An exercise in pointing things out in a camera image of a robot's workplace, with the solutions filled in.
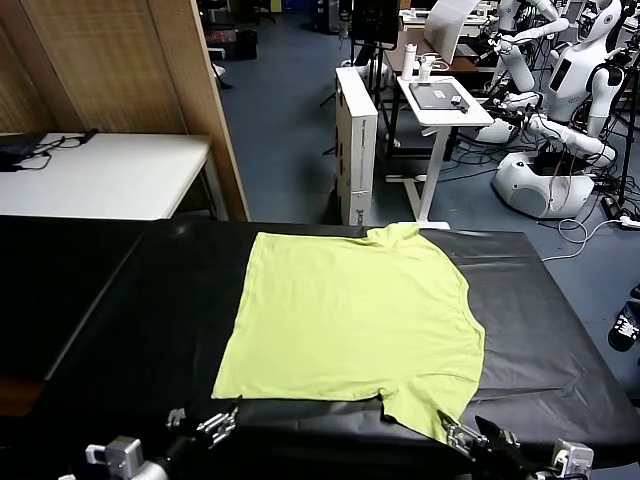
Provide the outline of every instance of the wooden partition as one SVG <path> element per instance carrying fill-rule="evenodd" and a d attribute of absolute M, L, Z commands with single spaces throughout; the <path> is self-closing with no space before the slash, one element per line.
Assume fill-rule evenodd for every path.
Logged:
<path fill-rule="evenodd" d="M 2 131 L 204 134 L 246 200 L 195 0 L 0 1 Z"/>

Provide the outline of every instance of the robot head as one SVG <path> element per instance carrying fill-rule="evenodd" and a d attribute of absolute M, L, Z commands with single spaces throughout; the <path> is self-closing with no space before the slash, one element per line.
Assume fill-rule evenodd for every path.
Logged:
<path fill-rule="evenodd" d="M 590 43 L 609 35 L 622 15 L 620 0 L 589 0 L 578 16 L 578 40 Z"/>

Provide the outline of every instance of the bottle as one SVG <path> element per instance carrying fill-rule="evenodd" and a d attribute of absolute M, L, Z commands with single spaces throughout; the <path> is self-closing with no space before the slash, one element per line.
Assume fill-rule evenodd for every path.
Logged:
<path fill-rule="evenodd" d="M 424 57 L 420 64 L 420 75 L 418 76 L 418 83 L 427 83 L 429 81 L 429 75 L 431 75 L 431 69 L 435 62 L 435 57 Z"/>
<path fill-rule="evenodd" d="M 418 46 L 412 43 L 404 46 L 404 65 L 402 66 L 401 76 L 403 80 L 409 81 L 413 77 L 413 62 L 416 61 L 417 50 Z"/>

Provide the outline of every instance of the shoe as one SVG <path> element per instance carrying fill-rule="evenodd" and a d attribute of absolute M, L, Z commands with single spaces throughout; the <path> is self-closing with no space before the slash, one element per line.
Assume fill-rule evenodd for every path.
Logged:
<path fill-rule="evenodd" d="M 639 334 L 640 303 L 627 302 L 609 331 L 609 345 L 619 352 L 626 352 L 636 343 Z"/>
<path fill-rule="evenodd" d="M 636 300 L 640 300 L 640 285 L 636 286 L 633 290 L 631 290 L 631 298 L 635 298 Z"/>

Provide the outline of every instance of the white cardboard box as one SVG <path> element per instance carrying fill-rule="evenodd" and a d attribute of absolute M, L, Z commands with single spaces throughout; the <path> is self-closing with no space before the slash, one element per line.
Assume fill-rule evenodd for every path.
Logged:
<path fill-rule="evenodd" d="M 369 225 L 378 111 L 353 67 L 336 68 L 337 193 L 342 223 Z"/>

